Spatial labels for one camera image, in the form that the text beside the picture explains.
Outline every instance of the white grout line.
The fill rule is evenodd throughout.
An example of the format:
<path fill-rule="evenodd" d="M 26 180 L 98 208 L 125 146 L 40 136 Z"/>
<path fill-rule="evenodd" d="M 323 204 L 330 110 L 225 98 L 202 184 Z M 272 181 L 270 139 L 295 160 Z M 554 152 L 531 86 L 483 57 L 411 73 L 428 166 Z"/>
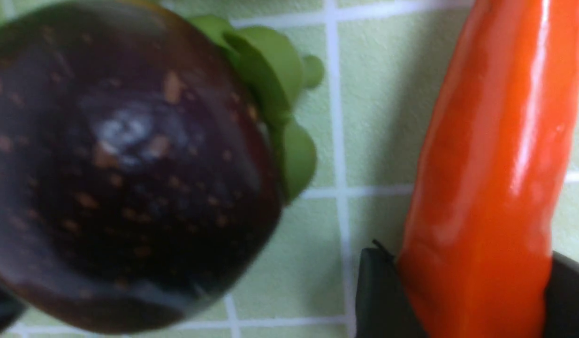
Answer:
<path fill-rule="evenodd" d="M 334 199 L 337 196 L 337 189 L 334 187 L 330 188 L 311 188 L 306 190 L 302 195 L 301 199 L 312 200 L 312 199 Z"/>
<path fill-rule="evenodd" d="M 566 184 L 579 183 L 579 171 L 569 171 L 565 178 Z M 380 186 L 353 186 L 345 188 L 345 195 L 354 197 L 375 197 L 375 196 L 401 196 L 410 195 L 414 188 L 413 184 L 395 184 Z M 301 199 L 334 199 L 338 196 L 336 188 L 311 188 L 306 190 Z"/>
<path fill-rule="evenodd" d="M 473 0 L 395 0 L 375 4 L 341 8 L 337 10 L 338 21 L 382 19 L 395 15 L 407 15 L 442 9 L 469 8 Z"/>
<path fill-rule="evenodd" d="M 8 332 L 22 334 L 23 332 L 26 334 L 82 334 L 84 336 L 92 336 L 91 332 L 75 329 L 71 326 L 28 326 L 24 329 L 12 329 L 8 330 Z"/>
<path fill-rule="evenodd" d="M 343 305 L 348 337 L 356 335 L 356 293 L 354 291 L 354 266 L 350 245 L 350 216 L 346 182 L 346 159 L 343 139 L 343 112 L 340 75 L 340 42 L 337 31 L 336 2 L 325 0 L 325 26 L 327 33 L 329 99 L 332 116 L 333 157 L 336 180 L 337 221 L 341 235 L 341 260 L 343 272 Z"/>
<path fill-rule="evenodd" d="M 236 303 L 233 301 L 231 293 L 225 296 L 225 308 L 227 308 L 227 320 L 231 328 L 231 338 L 242 338 L 242 332 L 237 324 Z"/>
<path fill-rule="evenodd" d="M 348 197 L 370 197 L 370 196 L 400 196 L 410 195 L 414 188 L 413 184 L 396 184 L 389 186 L 357 186 L 348 188 Z"/>
<path fill-rule="evenodd" d="M 274 16 L 254 17 L 250 19 L 232 20 L 232 25 L 236 27 L 264 25 L 275 29 L 288 27 L 303 27 L 321 25 L 325 21 L 323 12 L 283 14 Z"/>
<path fill-rule="evenodd" d="M 579 183 L 579 171 L 569 171 L 564 181 L 566 183 Z"/>
<path fill-rule="evenodd" d="M 395 0 L 377 2 L 369 5 L 335 8 L 335 22 L 355 21 L 363 19 L 382 19 L 395 15 L 407 15 L 425 11 L 442 9 L 470 8 L 473 0 Z M 265 25 L 275 29 L 322 25 L 326 23 L 327 12 L 294 13 L 253 17 L 250 19 L 232 20 L 237 27 L 250 25 Z"/>
<path fill-rule="evenodd" d="M 205 322 L 186 322 L 175 325 L 170 328 L 174 331 L 183 330 L 214 330 L 214 329 L 229 329 L 229 321 L 205 321 Z"/>
<path fill-rule="evenodd" d="M 345 323 L 344 316 L 337 317 L 304 317 L 304 318 L 270 318 L 237 320 L 239 328 L 248 327 L 292 327 L 307 325 L 334 325 Z M 187 322 L 172 327 L 172 330 L 213 330 L 229 329 L 229 321 Z"/>
<path fill-rule="evenodd" d="M 251 319 L 240 321 L 241 327 L 292 327 L 307 325 L 337 325 L 344 324 L 346 317 L 318 317 L 318 318 L 288 318 L 288 319 Z"/>
<path fill-rule="evenodd" d="M 12 0 L 0 0 L 0 3 L 7 18 L 11 19 L 16 16 L 15 3 Z"/>

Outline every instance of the black holder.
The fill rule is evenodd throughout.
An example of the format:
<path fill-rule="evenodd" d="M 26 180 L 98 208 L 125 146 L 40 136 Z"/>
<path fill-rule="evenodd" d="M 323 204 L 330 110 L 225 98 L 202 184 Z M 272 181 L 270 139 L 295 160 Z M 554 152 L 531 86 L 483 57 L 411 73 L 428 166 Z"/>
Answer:
<path fill-rule="evenodd" d="M 429 338 L 408 302 L 395 257 L 381 244 L 360 256 L 356 338 Z M 579 263 L 554 253 L 543 338 L 579 338 Z"/>

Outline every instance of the eggplant skin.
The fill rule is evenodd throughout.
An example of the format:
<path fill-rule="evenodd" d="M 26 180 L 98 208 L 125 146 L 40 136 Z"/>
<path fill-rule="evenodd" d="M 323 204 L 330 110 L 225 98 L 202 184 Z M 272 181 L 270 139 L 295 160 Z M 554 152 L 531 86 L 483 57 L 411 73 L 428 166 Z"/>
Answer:
<path fill-rule="evenodd" d="M 229 62 L 138 4 L 60 2 L 0 27 L 0 284 L 103 334 L 208 308 L 284 205 Z"/>
<path fill-rule="evenodd" d="M 0 289 L 0 333 L 8 329 L 26 310 L 23 303 Z"/>

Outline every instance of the eggplant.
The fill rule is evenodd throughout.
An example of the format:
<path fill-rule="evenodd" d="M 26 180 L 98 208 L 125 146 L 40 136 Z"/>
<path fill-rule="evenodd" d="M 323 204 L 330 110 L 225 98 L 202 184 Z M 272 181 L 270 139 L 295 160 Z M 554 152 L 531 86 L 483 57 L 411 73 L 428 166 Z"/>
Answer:
<path fill-rule="evenodd" d="M 101 334 L 206 310 L 285 205 L 257 110 L 205 34 L 147 2 L 0 26 L 0 284 Z"/>
<path fill-rule="evenodd" d="M 27 306 L 0 288 L 0 334 L 17 321 Z"/>

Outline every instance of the red pepper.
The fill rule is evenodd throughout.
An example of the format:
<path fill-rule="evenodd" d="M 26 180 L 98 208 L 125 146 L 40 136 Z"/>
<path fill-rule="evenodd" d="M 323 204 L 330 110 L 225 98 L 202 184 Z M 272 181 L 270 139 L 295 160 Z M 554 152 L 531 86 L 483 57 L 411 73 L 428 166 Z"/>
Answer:
<path fill-rule="evenodd" d="M 579 108 L 579 0 L 478 0 L 419 159 L 398 267 L 431 338 L 539 338 Z"/>

